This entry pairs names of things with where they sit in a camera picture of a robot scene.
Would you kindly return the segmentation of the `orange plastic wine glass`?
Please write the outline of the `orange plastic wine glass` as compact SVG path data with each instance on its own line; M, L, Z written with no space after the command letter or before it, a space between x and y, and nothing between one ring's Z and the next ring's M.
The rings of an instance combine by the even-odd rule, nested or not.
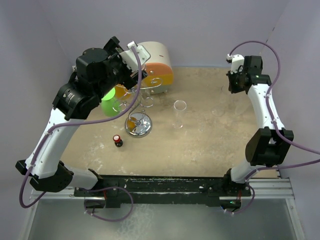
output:
M123 86L123 85L116 85L114 87L115 89L115 97L118 99L118 100L127 100L131 97L131 94L128 93L128 90Z

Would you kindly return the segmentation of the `green plastic wine glass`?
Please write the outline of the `green plastic wine glass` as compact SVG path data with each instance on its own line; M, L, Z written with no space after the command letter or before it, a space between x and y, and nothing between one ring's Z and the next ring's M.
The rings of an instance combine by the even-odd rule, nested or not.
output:
M116 90L112 88L102 99L101 109L105 116L114 117L119 114L120 109L117 104Z

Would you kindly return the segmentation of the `clear flute glass front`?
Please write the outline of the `clear flute glass front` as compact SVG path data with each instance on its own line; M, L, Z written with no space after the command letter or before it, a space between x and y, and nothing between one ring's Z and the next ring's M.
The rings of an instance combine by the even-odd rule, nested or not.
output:
M183 127L183 118L187 110L187 103L184 100L176 100L173 104L174 120L173 127L180 129Z

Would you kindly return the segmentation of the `clear flute glass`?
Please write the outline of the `clear flute glass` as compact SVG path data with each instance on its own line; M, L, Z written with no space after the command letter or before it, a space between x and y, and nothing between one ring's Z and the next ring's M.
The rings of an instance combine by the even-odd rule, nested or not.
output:
M215 105L212 107L211 109L211 113L215 116L215 117L222 117L225 114L225 96L224 96L224 92L223 92L223 87L221 86L219 88L219 92L218 92L218 99L217 102L215 103Z
M234 114L236 116L242 115L251 104L250 99L245 92L233 94L232 101L234 104Z
M183 127L183 118L187 110L187 103L184 100L176 100L173 104L174 120L173 127L180 129Z

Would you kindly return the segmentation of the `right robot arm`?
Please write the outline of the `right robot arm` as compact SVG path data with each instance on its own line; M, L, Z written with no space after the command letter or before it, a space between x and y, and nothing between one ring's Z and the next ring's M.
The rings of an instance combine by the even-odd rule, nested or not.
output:
M223 177L222 190L228 196L235 195L259 169L269 169L282 164L294 134L287 130L279 119L272 92L271 79L263 74L263 60L260 56L228 54L231 64L227 72L228 90L232 94L245 92L253 106L257 131L245 147L244 161L227 171Z

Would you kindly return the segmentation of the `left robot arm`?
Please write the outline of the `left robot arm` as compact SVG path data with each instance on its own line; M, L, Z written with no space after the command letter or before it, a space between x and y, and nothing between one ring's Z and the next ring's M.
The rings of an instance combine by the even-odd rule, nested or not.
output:
M127 50L114 36L103 48L88 48L75 60L75 71L57 92L50 118L32 154L16 169L41 192L57 193L66 187L83 188L91 196L103 191L101 177L93 170L66 166L61 157L80 125L116 85L130 90L148 74L142 66L150 59L147 49L134 41Z

